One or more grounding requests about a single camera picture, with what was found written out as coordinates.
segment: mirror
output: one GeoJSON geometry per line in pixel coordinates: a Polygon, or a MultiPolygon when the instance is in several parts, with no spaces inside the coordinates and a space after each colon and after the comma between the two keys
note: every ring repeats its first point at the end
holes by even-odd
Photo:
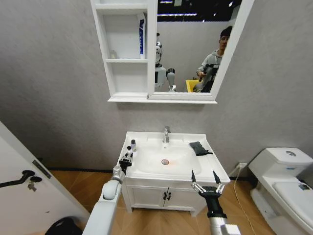
{"type": "Polygon", "coordinates": [[[241,1],[158,0],[155,92],[211,92],[241,1]]]}

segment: person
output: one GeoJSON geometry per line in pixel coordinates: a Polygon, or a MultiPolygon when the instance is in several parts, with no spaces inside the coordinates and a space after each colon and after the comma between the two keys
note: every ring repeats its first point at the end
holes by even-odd
{"type": "Polygon", "coordinates": [[[203,81],[201,83],[198,83],[194,87],[193,89],[194,92],[201,92],[208,82],[210,82],[211,84],[208,84],[209,87],[206,87],[205,89],[207,90],[206,92],[211,91],[211,87],[213,85],[212,75],[216,71],[214,71],[215,69],[208,67],[207,65],[212,65],[212,64],[219,65],[221,63],[232,28],[233,28],[232,26],[229,26],[221,32],[220,39],[219,39],[219,44],[220,44],[219,49],[209,54],[204,59],[201,66],[197,69],[196,73],[197,73],[197,76],[200,78],[199,81],[201,80],[203,81]]]}

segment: yellow chair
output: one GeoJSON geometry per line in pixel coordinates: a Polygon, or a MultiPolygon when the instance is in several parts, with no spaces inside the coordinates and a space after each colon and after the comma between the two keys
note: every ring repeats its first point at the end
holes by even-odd
{"type": "Polygon", "coordinates": [[[198,80],[186,80],[187,91],[193,92],[195,85],[197,85],[198,83],[201,82],[199,82],[198,80]]]}

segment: cabinet door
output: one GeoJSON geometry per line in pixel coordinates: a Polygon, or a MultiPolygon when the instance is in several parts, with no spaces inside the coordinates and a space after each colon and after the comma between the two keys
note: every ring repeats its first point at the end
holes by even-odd
{"type": "Polygon", "coordinates": [[[189,188],[169,188],[164,207],[179,211],[198,211],[206,205],[205,199],[189,188]]]}
{"type": "Polygon", "coordinates": [[[127,192],[132,207],[162,208],[168,187],[148,187],[127,185],[127,192]]]}

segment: sink basin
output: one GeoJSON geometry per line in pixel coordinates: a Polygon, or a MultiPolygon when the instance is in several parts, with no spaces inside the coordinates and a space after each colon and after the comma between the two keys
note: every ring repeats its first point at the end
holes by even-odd
{"type": "Polygon", "coordinates": [[[126,177],[190,181],[193,170],[197,181],[215,182],[214,170],[223,183],[230,181],[214,153],[196,156],[190,147],[190,142],[199,141],[206,150],[213,152],[204,134],[170,133],[170,142],[163,143],[163,133],[127,132],[120,158],[131,140],[136,140],[137,151],[126,177]]]}
{"type": "Polygon", "coordinates": [[[175,141],[167,144],[155,141],[147,141],[136,154],[136,166],[142,172],[156,174],[177,174],[179,172],[201,172],[198,158],[194,156],[193,149],[183,141],[175,141]]]}

